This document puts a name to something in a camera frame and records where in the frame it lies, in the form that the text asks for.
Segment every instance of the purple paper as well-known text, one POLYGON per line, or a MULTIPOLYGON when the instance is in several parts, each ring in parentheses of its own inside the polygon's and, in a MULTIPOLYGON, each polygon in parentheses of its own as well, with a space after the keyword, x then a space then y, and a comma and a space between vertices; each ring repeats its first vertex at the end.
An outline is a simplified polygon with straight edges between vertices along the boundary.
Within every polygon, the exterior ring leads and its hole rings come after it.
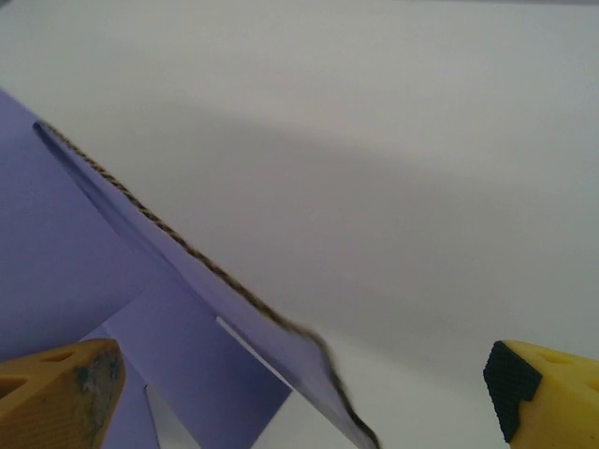
POLYGON ((0 281, 7 303, 0 356, 78 340, 97 327, 94 335, 119 342, 133 372, 105 447, 153 447, 124 443, 127 428, 148 431, 138 391, 149 383, 204 449, 249 448, 288 390, 214 322, 220 316, 357 447, 374 448, 311 341, 264 319, 51 130, 36 125, 34 133, 35 117, 1 93, 0 114, 17 117, 9 130, 0 123, 7 161, 0 231, 11 236, 0 263, 12 277, 0 281), (32 277, 43 288, 27 284, 32 277))
POLYGON ((172 399, 171 409, 202 447, 249 449, 289 389, 217 326, 174 269, 112 222, 118 217, 73 182, 60 154, 33 129, 35 118, 0 95, 0 117, 13 110, 28 125, 0 123, 0 360, 69 344, 96 329, 93 335, 119 342, 128 371, 104 447, 155 447, 144 391, 151 382, 172 399), (146 303, 171 313, 156 316, 146 303), (128 306, 137 307, 134 315, 128 306), (119 321, 123 313, 130 323, 119 321), (118 336, 107 331, 110 320, 121 323, 111 329, 118 336), (173 360, 176 354, 186 357, 173 360), (214 368, 224 365, 227 376, 214 368))

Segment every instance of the black rubber pad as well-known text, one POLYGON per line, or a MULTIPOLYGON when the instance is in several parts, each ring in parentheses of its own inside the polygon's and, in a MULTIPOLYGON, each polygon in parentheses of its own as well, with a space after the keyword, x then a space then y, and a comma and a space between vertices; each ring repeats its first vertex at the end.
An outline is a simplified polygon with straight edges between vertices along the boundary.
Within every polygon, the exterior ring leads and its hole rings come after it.
POLYGON ((519 404, 533 400, 543 376, 502 341, 493 345, 483 375, 505 442, 511 442, 520 425, 519 404))

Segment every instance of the yellow plastic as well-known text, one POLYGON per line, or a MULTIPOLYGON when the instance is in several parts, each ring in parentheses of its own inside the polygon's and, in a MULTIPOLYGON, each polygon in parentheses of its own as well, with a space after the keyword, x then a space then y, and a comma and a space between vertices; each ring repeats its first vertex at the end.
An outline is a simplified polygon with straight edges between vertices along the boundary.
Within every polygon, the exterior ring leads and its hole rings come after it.
POLYGON ((123 385, 114 340, 0 364, 0 448, 98 449, 123 385))
POLYGON ((519 405, 512 449, 599 448, 599 361, 519 341, 504 341, 543 375, 519 405))

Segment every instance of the white surface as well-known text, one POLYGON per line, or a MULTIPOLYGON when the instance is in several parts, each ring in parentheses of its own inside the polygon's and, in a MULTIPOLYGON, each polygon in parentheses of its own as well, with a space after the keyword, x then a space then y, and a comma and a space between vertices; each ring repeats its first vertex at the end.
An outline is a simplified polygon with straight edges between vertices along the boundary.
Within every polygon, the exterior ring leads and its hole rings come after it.
MULTIPOLYGON (((0 84, 331 335, 387 447, 503 447, 480 373, 494 340, 599 357, 598 22, 450 1, 15 0, 0 84)), ((344 447, 302 413, 261 449, 344 447)))

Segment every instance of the corrugated cardboard edge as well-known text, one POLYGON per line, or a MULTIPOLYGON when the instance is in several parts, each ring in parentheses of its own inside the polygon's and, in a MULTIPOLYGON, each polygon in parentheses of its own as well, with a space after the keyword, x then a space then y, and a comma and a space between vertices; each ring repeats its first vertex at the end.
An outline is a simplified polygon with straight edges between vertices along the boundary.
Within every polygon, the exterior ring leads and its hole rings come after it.
POLYGON ((311 341, 315 344, 318 349, 322 352, 325 362, 328 368, 328 375, 330 382, 333 384, 337 394, 342 400, 343 406, 347 411, 354 424, 372 441, 376 449, 382 449, 382 444, 374 431, 358 416, 351 399, 347 393, 347 389, 343 383, 341 375, 337 369, 335 359, 332 351, 329 348, 327 342, 316 332, 312 331, 306 326, 299 325, 293 321, 285 318, 282 314, 273 310, 268 306, 262 299, 257 297, 249 289, 243 286, 234 277, 229 275, 224 269, 214 263, 208 256, 200 252, 198 249, 191 246, 187 241, 174 229, 168 226, 158 216, 156 216, 151 210, 146 208, 133 194, 114 176, 112 176, 105 168, 99 165, 94 159, 83 152, 78 146, 76 146, 71 140, 65 135, 58 131, 51 124, 46 122, 38 122, 38 124, 46 126, 50 129, 57 138, 59 138, 73 153, 84 160, 91 168, 97 171, 106 181, 112 184, 118 189, 126 198, 152 223, 154 223, 163 232, 174 239, 181 247, 189 253, 191 256, 201 262, 206 268, 208 268, 213 274, 223 280, 230 288, 232 288, 237 294, 243 297, 247 302, 254 306, 265 318, 284 329, 287 332, 299 335, 302 338, 311 341))

